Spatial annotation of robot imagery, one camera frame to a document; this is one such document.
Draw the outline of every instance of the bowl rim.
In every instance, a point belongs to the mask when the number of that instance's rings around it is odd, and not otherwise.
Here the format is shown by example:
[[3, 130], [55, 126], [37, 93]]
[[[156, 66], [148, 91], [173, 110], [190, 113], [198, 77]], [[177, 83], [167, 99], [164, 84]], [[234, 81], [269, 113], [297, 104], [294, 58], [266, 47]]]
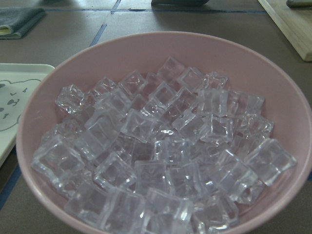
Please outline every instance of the bowl rim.
[[[244, 46], [239, 43], [219, 38], [216, 36], [211, 36], [211, 35], [206, 35], [206, 34], [201, 34], [201, 33], [193, 33], [193, 32], [181, 32], [181, 31], [157, 31], [157, 32], [147, 32], [147, 33], [138, 33], [138, 34], [132, 34], [128, 36], [123, 36], [119, 37], [116, 39], [111, 39], [105, 42], [98, 43], [96, 45], [93, 45], [91, 47], [85, 48], [81, 50], [80, 52], [72, 55], [65, 61], [63, 61], [60, 65], [58, 65], [43, 81], [38, 85], [38, 87], [35, 89], [35, 91], [32, 93], [30, 96], [24, 111], [22, 112], [20, 118], [19, 118], [19, 126], [18, 126], [18, 132], [17, 132], [17, 138], [16, 138], [16, 149], [17, 149], [17, 157], [18, 157], [18, 162], [20, 165], [20, 169], [22, 172], [22, 175], [26, 181], [26, 184], [32, 191], [32, 193], [35, 195], [35, 197], [39, 200], [39, 202], [51, 213], [54, 214], [58, 219], [61, 221], [65, 222], [69, 226], [75, 228], [76, 230], [79, 230], [81, 232], [89, 233], [93, 232], [95, 234], [107, 234], [107, 232], [98, 230], [90, 225], [87, 225], [78, 219], [72, 217], [68, 213], [66, 213], [63, 209], [58, 207], [56, 204], [54, 204], [51, 200], [47, 199], [44, 197], [43, 193], [40, 191], [37, 185], [35, 185], [32, 180], [30, 175], [30, 170], [31, 167], [24, 167], [23, 165], [26, 164], [25, 159], [22, 157], [23, 155], [23, 147], [22, 147], [22, 132], [23, 132], [23, 126], [25, 124], [25, 115], [27, 114], [26, 110], [28, 107], [31, 105], [32, 100], [36, 96], [36, 94], [40, 91], [41, 86], [44, 86], [45, 82], [49, 79], [49, 77], [53, 76], [54, 73], [58, 71], [59, 68], [63, 67], [64, 65], [67, 64], [67, 62], [81, 56], [82, 54], [88, 53], [91, 50], [96, 50], [98, 47], [101, 47], [103, 45], [115, 42], [115, 41], [121, 41], [121, 40], [127, 40], [129, 38], [135, 38], [135, 37], [145, 37], [149, 35], [187, 35], [187, 36], [193, 36], [193, 37], [203, 37], [207, 39], [213, 39], [213, 40], [219, 40], [223, 43], [231, 44], [235, 47], [238, 47], [239, 49], [245, 51], [246, 53], [253, 54], [255, 57], [258, 57], [259, 59], [263, 60], [270, 66], [272, 66], [274, 69], [276, 69], [289, 83], [290, 85], [295, 89], [296, 93], [299, 95], [300, 100], [302, 101], [304, 105], [304, 109], [308, 115], [309, 118], [309, 129], [310, 129], [310, 137], [312, 138], [312, 111], [311, 107], [305, 97], [305, 95], [302, 93], [301, 89], [297, 86], [297, 84], [294, 82], [294, 80], [291, 79], [291, 77], [284, 71], [282, 70], [279, 66], [277, 66], [274, 62], [269, 60], [268, 58], [264, 57], [260, 53]], [[268, 209], [259, 214], [258, 216], [246, 221], [245, 223], [234, 226], [230, 228], [229, 230], [224, 231], [224, 234], [227, 233], [245, 233], [251, 230], [254, 230], [255, 228], [261, 226], [262, 224], [266, 223], [268, 220], [276, 216], [280, 211], [282, 211], [292, 200], [293, 198], [299, 193], [301, 188], [306, 182], [306, 179], [308, 178], [310, 171], [312, 169], [312, 145], [310, 145], [309, 150], [308, 150], [308, 155], [310, 157], [307, 157], [307, 160], [305, 161], [304, 168], [300, 172], [299, 176], [297, 177], [295, 183], [291, 186], [291, 189], [289, 189], [284, 195], [283, 199], [280, 199], [277, 201], [274, 205], [274, 209]]]

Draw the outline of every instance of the gray towel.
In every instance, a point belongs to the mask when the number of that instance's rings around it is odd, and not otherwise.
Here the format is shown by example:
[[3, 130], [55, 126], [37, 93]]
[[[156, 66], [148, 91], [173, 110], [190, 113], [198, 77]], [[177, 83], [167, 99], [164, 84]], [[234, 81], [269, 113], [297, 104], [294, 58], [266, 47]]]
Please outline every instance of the gray towel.
[[44, 15], [42, 8], [0, 8], [0, 39], [22, 38]]

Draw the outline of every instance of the wooden cutting board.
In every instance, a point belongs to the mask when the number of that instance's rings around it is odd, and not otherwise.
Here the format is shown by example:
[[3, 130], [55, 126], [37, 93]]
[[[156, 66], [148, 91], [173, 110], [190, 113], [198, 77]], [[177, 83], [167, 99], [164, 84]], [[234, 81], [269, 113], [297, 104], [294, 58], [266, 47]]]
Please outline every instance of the wooden cutting board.
[[312, 7], [290, 9], [286, 0], [258, 0], [304, 61], [312, 61]]

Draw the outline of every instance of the bowl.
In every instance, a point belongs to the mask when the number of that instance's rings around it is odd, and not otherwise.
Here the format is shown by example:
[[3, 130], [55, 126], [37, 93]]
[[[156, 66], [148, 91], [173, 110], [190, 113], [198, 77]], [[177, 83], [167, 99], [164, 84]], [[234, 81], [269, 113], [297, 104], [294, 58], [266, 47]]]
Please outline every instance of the bowl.
[[312, 112], [295, 82], [267, 58], [234, 42], [186, 32], [154, 32], [114, 39], [72, 56], [37, 87], [26, 105], [17, 133], [22, 174], [37, 199], [56, 217], [86, 234], [103, 234], [67, 214], [66, 200], [31, 168], [41, 136], [58, 122], [54, 101], [62, 87], [76, 84], [86, 91], [104, 76], [115, 82], [138, 69], [156, 72], [167, 57], [229, 77], [232, 89], [265, 97], [262, 115], [275, 122], [276, 138], [298, 161], [251, 207], [241, 207], [240, 223], [224, 234], [245, 233], [267, 222], [296, 196], [312, 167]]

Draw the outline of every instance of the gray tabletop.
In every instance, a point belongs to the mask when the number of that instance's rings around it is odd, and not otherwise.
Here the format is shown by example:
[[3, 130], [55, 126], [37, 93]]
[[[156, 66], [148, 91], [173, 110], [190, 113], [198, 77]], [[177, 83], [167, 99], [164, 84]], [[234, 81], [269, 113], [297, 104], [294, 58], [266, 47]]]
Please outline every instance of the gray tabletop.
[[[0, 7], [42, 7], [46, 16], [22, 39], [0, 40], [0, 63], [58, 66], [117, 37], [188, 31], [228, 39], [266, 56], [312, 103], [312, 63], [304, 62], [257, 0], [210, 0], [202, 7], [151, 6], [150, 0], [2, 0]], [[0, 233], [78, 234], [32, 195], [12, 152], [0, 168]], [[312, 181], [272, 220], [250, 234], [312, 233]]]

